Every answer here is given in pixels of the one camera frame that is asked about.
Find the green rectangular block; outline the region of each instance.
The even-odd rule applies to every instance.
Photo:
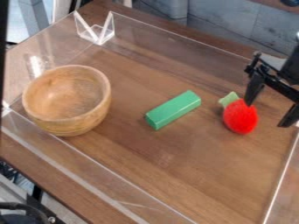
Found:
[[[191,91],[174,97],[170,101],[146,113],[144,119],[155,130],[186,115],[202,105],[202,98]]]

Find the wooden table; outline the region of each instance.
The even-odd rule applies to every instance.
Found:
[[[86,135],[63,138],[83,154],[54,149],[51,145],[43,145],[40,139],[42,153],[51,157],[54,164],[3,134],[2,158],[91,223],[135,222],[96,197],[90,187],[74,180],[72,176],[79,175],[94,186],[102,184],[98,174],[91,173],[91,165],[83,162],[84,155],[194,221],[259,223],[277,188],[297,128],[277,127],[291,103],[271,89],[257,101],[261,118],[257,130],[241,136],[223,126],[218,100],[233,90],[245,94],[249,79],[243,69],[254,50],[110,1],[94,1],[80,13],[95,24],[103,23],[108,11],[116,11],[243,57],[199,43],[187,41],[186,44],[176,37],[164,38],[160,33],[151,42],[143,27],[124,29],[107,47],[92,45],[70,62],[102,70],[110,78],[114,93],[106,121]],[[56,29],[67,29],[70,24],[71,19],[66,18],[56,24]],[[59,48],[67,37],[50,32],[50,29],[55,26],[43,34],[51,33],[60,39],[55,46]],[[139,37],[135,45],[124,41],[130,35]],[[34,38],[22,43],[8,52],[8,58],[27,53],[35,44]],[[110,50],[115,44],[122,46],[118,48],[122,54]],[[11,69],[22,71],[20,67],[10,65]],[[146,124],[144,113],[187,89],[201,96],[201,108],[154,131]],[[14,105],[14,110],[26,116],[20,103]],[[30,134],[23,136],[31,141]],[[72,176],[62,171],[63,167]],[[286,221],[295,216],[295,210],[290,208],[290,211],[279,223],[289,223]]]

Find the wooden bowl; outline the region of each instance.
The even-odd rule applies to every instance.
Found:
[[[90,66],[60,66],[32,81],[23,107],[38,126],[56,136],[76,136],[95,128],[108,113],[107,76]]]

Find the green block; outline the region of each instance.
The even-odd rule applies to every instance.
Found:
[[[219,104],[222,104],[223,108],[226,108],[238,99],[238,94],[235,92],[230,92],[223,98],[219,99]]]
[[[168,102],[146,113],[144,119],[155,130],[186,115],[202,105],[202,98],[191,91],[174,97]]]

